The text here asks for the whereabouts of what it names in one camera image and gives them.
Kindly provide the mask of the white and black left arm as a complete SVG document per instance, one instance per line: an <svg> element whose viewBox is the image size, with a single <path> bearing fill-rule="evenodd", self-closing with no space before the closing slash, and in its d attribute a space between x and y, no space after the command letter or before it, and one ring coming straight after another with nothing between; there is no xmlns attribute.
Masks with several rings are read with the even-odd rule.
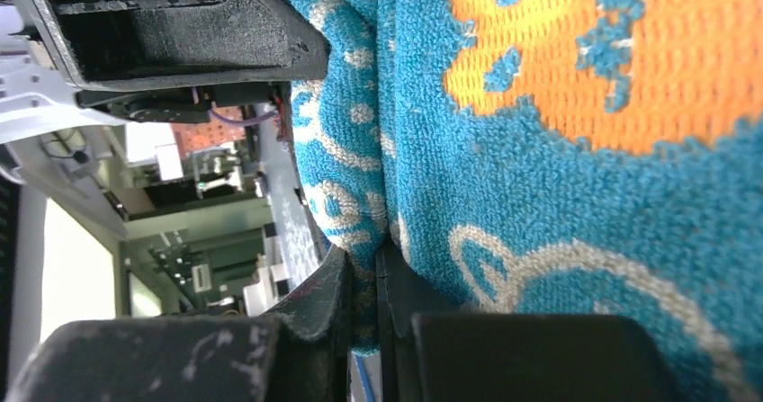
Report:
<svg viewBox="0 0 763 402"><path fill-rule="evenodd" d="M200 124L322 78L328 42L287 0L1 0L1 173L116 236L97 174L132 122Z"/></svg>

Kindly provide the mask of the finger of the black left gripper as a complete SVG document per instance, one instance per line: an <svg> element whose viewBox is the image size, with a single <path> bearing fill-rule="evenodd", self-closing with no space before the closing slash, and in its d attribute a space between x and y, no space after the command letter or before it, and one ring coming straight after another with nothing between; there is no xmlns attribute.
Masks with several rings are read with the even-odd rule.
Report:
<svg viewBox="0 0 763 402"><path fill-rule="evenodd" d="M325 77L328 42L287 0L17 0L66 81L135 92Z"/></svg>

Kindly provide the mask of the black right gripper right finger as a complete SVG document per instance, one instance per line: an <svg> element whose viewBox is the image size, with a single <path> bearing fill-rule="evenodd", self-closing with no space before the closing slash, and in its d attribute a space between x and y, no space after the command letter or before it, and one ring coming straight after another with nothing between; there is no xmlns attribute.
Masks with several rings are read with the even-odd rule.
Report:
<svg viewBox="0 0 763 402"><path fill-rule="evenodd" d="M675 401L656 344L603 315L464 312L385 243L376 253L385 401Z"/></svg>

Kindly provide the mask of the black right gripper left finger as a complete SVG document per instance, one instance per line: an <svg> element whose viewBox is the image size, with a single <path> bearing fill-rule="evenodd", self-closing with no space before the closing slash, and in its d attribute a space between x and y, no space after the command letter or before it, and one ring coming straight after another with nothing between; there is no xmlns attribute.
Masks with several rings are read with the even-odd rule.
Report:
<svg viewBox="0 0 763 402"><path fill-rule="evenodd" d="M86 320L54 331L10 401L346 401L352 269L332 248L256 317Z"/></svg>

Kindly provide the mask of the patterned teal yellow towel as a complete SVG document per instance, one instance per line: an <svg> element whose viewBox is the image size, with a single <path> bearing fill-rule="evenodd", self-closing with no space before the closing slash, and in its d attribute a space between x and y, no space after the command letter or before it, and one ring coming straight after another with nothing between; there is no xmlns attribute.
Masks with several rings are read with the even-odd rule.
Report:
<svg viewBox="0 0 763 402"><path fill-rule="evenodd" d="M762 398L762 0L288 0L313 216L378 348L386 238L455 304L610 312L693 401Z"/></svg>

